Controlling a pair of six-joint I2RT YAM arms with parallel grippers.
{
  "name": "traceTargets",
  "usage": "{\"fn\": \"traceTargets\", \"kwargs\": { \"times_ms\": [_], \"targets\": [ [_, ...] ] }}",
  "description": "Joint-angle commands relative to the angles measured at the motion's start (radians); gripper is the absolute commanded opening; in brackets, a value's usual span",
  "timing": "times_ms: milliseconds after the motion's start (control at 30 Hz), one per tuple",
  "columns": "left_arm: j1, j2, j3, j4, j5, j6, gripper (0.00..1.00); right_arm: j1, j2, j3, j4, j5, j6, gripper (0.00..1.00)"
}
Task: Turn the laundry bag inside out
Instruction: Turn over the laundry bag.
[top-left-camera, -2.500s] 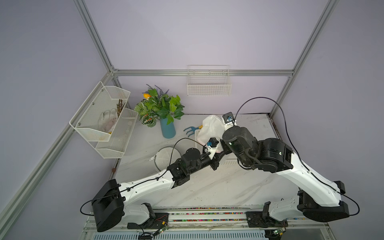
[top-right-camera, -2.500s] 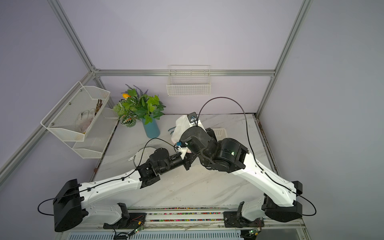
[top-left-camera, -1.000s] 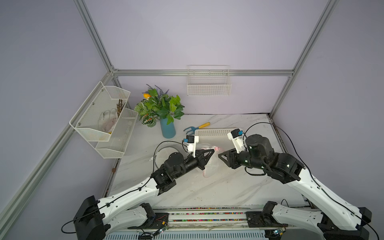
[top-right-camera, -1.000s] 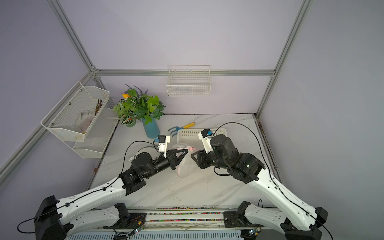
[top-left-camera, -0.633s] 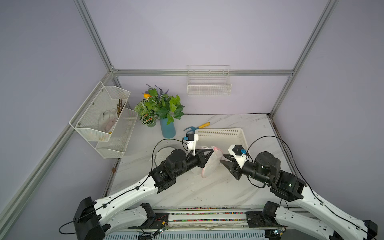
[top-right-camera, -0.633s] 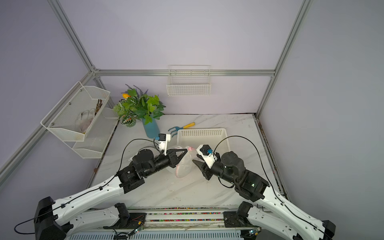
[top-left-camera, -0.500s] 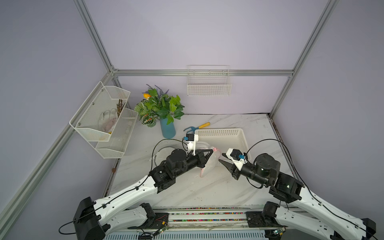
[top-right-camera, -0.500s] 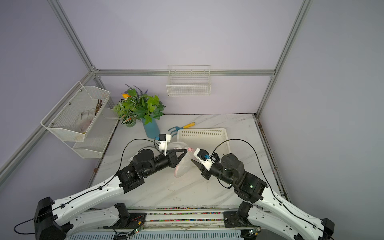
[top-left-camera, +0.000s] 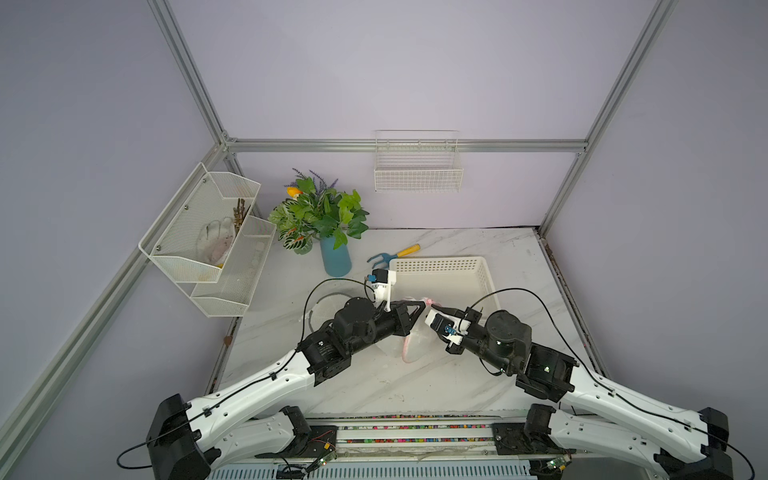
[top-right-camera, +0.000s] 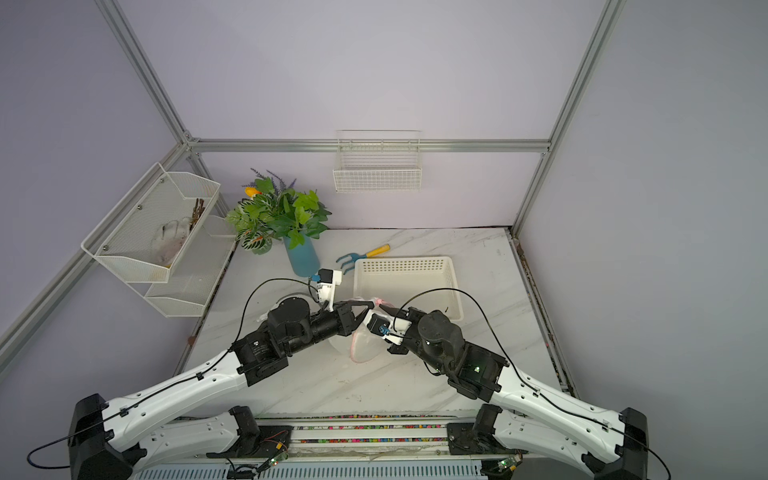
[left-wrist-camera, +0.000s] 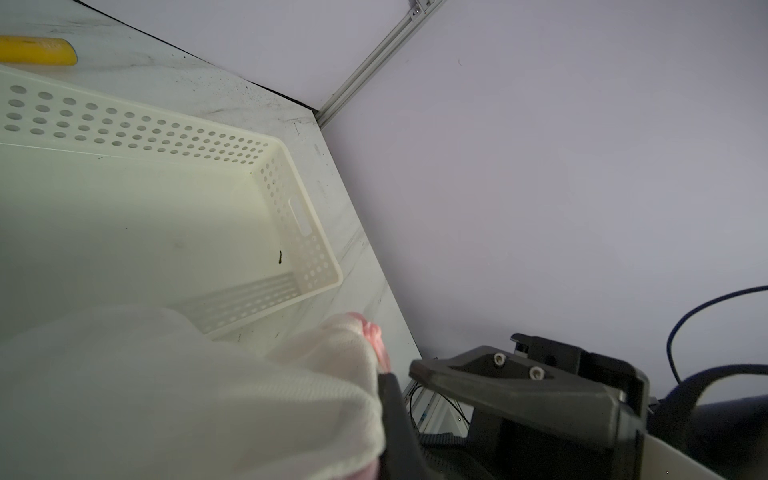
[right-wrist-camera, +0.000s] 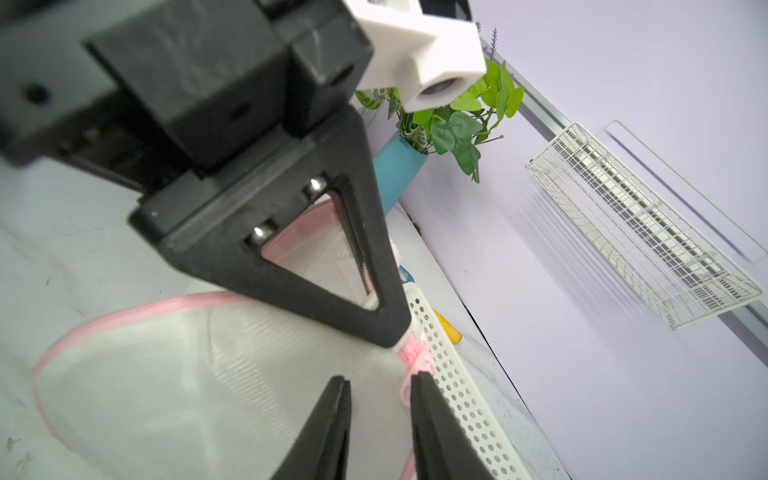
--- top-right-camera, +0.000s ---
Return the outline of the pink trimmed laundry bag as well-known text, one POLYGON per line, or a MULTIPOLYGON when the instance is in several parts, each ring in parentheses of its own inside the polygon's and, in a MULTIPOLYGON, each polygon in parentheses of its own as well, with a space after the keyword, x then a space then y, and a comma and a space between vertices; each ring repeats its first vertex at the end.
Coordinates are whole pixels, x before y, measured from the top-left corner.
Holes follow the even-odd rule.
MULTIPOLYGON (((380 298, 363 299, 355 297, 350 300, 371 300, 375 303, 375 308, 372 310, 375 313, 384 314, 384 311, 379 309, 379 305, 383 303, 380 298)), ((334 305, 340 302, 349 302, 350 300, 335 300, 334 305)), ((364 322, 349 336, 334 336, 330 339, 331 346, 339 352, 341 355, 348 357, 355 363, 365 363, 374 359, 377 355, 384 352, 387 347, 387 343, 384 339, 371 334, 364 324, 364 322)))

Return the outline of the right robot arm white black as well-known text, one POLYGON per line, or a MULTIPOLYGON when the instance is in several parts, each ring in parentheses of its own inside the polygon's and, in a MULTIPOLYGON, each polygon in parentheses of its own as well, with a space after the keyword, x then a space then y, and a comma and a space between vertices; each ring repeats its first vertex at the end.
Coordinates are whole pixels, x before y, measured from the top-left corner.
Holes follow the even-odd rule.
POLYGON ((647 478, 647 419, 641 412, 597 407, 539 382, 465 340, 438 310, 381 304, 366 326, 388 342, 391 354, 414 354, 460 395, 482 402, 476 442, 545 456, 594 479, 647 478))

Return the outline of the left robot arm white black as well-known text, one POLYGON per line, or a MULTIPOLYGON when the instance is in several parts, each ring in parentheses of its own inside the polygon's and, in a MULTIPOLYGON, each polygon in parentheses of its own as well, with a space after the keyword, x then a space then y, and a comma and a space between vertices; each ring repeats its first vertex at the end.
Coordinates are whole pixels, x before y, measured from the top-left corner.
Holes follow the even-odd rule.
POLYGON ((377 300, 324 302, 316 312, 302 297, 274 306, 260 326, 234 345, 154 387, 105 401, 78 402, 68 440, 74 479, 130 479, 139 472, 195 455, 250 455, 259 427, 247 407, 202 420, 185 414, 251 387, 287 367, 292 355, 334 336, 352 334, 377 300))

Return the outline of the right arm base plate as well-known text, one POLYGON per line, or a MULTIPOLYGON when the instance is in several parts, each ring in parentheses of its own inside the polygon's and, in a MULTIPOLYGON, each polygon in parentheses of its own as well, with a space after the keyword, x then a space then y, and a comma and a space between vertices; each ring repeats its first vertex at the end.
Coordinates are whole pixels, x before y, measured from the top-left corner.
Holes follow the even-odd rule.
POLYGON ((451 455, 514 455, 519 449, 504 447, 489 434, 474 429, 473 423, 448 423, 446 425, 448 450, 451 455))

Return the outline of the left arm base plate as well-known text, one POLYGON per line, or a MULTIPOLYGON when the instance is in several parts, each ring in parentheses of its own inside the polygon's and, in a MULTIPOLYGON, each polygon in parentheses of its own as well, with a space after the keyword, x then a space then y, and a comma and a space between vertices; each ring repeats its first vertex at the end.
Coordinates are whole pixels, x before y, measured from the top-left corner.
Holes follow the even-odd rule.
POLYGON ((272 458, 290 445, 294 428, 289 425, 264 425, 257 432, 237 430, 235 443, 219 453, 207 453, 209 459, 272 458))

